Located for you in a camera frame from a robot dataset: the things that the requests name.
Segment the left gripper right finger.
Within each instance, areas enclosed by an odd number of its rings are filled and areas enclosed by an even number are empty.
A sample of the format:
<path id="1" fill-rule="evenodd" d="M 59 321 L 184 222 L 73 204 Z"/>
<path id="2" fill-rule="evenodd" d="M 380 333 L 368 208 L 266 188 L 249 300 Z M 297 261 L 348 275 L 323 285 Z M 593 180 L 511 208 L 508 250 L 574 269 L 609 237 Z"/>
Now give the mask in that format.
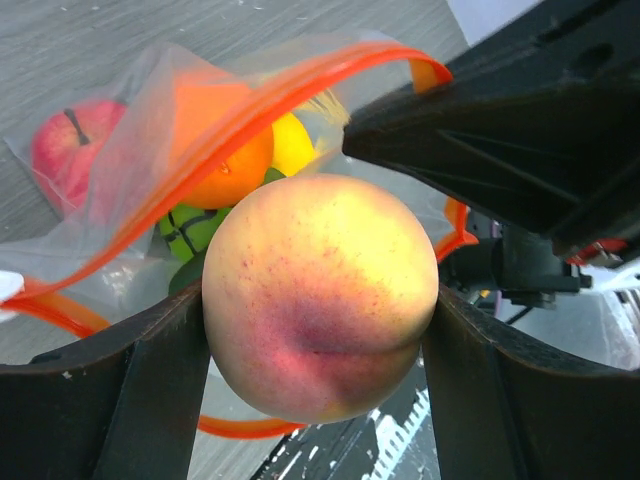
<path id="1" fill-rule="evenodd" d="M 423 356 L 442 478 L 638 478 L 638 372 L 554 348 L 447 287 Z"/>

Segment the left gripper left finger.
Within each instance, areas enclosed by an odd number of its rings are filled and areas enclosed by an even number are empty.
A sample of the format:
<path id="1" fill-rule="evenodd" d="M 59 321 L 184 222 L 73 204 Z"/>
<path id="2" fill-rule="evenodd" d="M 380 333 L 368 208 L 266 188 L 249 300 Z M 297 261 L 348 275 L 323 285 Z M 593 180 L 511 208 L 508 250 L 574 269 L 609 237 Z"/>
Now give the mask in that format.
<path id="1" fill-rule="evenodd" d="M 201 287 L 1 368 L 4 479 L 184 479 L 210 354 Z"/>

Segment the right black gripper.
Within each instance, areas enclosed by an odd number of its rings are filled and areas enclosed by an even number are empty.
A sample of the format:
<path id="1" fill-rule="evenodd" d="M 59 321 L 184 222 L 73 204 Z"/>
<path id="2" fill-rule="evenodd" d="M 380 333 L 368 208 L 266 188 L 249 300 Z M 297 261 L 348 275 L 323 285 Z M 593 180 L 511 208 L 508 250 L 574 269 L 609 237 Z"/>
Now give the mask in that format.
<path id="1" fill-rule="evenodd" d="M 451 83 L 359 109 L 343 152 L 409 174 L 485 215 L 580 250 L 639 245 L 639 4 L 544 1 L 448 65 Z M 441 281 L 553 308 L 592 277 L 550 240 L 472 214 L 479 241 Z"/>

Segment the dark green avocado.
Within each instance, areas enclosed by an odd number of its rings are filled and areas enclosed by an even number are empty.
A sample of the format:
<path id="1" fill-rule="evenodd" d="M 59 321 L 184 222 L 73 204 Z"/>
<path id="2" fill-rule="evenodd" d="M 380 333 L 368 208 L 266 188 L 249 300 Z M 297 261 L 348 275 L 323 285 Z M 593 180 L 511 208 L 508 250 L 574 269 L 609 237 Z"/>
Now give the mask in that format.
<path id="1" fill-rule="evenodd" d="M 202 277 L 206 251 L 202 250 L 182 265 L 169 282 L 168 294 L 174 295 Z"/>

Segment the green striped melon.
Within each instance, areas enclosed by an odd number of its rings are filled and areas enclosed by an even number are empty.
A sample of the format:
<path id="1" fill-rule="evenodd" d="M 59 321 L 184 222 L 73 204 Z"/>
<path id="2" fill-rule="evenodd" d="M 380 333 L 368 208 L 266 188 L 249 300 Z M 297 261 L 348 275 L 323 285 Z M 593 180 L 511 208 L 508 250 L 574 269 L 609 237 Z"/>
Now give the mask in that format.
<path id="1" fill-rule="evenodd" d="M 207 249 L 213 235 L 232 208 L 200 209 L 177 205 L 157 223 L 170 252 L 186 263 Z"/>

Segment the peach fruit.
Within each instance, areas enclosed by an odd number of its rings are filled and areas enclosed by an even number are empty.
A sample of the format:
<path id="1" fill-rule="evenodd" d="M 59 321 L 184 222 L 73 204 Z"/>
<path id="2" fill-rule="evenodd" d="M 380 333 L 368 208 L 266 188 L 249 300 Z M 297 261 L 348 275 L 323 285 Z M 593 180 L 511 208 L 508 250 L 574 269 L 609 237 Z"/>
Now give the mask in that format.
<path id="1" fill-rule="evenodd" d="M 434 250 L 412 211 L 377 185 L 328 173 L 243 199 L 202 277 L 223 378 L 256 410 L 306 424 L 383 403 L 414 365 L 437 295 Z"/>

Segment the clear zip top bag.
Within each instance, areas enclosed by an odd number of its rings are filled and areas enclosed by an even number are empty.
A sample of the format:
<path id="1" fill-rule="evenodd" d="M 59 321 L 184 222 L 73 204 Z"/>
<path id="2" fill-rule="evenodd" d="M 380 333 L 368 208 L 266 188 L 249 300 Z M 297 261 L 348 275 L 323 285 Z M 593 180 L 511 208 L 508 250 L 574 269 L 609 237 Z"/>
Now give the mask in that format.
<path id="1" fill-rule="evenodd" d="M 232 73 L 217 68 L 178 47 L 164 50 L 158 64 L 115 126 L 90 169 L 85 202 L 43 237 L 30 251 L 3 245 L 1 254 L 15 265 L 1 271 L 1 317 L 25 314 L 86 338 L 105 330 L 109 321 L 83 303 L 68 297 L 70 287 L 90 278 L 128 271 L 124 253 L 145 236 L 183 197 L 189 188 L 186 173 L 169 164 L 174 124 L 174 76 L 207 72 L 248 85 L 245 98 L 253 105 L 251 119 L 261 130 L 287 113 L 304 125 L 316 158 L 297 174 L 324 174 L 322 164 L 340 147 L 341 130 L 350 114 L 337 98 L 338 90 L 355 91 L 385 64 L 404 61 L 413 93 L 425 93 L 449 83 L 452 74 L 425 53 L 394 41 L 359 41 L 329 53 L 277 66 L 263 74 Z M 290 178 L 270 166 L 252 192 Z M 456 248 L 473 242 L 465 230 L 466 207 L 449 200 L 444 217 L 450 231 L 431 242 L 436 262 Z M 254 439 L 287 433 L 306 423 L 289 422 L 262 412 L 257 421 L 226 421 L 201 417 L 200 427 L 227 438 Z"/>

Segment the yellow lemon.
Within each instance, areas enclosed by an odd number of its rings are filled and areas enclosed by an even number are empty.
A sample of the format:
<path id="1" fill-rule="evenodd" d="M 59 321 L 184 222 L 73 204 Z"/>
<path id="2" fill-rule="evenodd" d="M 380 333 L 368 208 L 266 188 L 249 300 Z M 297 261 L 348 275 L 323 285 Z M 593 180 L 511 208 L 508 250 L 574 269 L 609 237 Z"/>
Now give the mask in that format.
<path id="1" fill-rule="evenodd" d="M 271 166 L 287 177 L 297 174 L 316 158 L 316 151 L 302 122 L 287 113 L 272 124 Z"/>

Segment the red apple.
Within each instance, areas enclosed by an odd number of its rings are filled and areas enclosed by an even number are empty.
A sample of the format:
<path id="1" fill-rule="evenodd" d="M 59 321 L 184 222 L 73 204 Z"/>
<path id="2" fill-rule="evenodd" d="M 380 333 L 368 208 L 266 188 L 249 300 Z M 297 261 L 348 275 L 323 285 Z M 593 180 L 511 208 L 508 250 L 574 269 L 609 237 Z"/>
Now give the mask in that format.
<path id="1" fill-rule="evenodd" d="M 125 111 L 114 100 L 75 103 L 52 115 L 33 135 L 34 179 L 62 215 L 84 204 L 93 161 Z"/>

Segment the orange fruit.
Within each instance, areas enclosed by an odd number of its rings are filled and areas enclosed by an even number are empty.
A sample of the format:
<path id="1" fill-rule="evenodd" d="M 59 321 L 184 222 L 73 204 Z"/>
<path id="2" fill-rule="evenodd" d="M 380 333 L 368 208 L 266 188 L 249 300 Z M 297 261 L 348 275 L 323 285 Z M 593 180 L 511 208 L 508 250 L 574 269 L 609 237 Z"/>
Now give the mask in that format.
<path id="1" fill-rule="evenodd" d="M 174 76 L 169 164 L 186 173 L 180 202 L 199 209 L 230 207 L 263 182 L 274 151 L 273 129 L 251 119 L 248 85 L 226 76 Z"/>

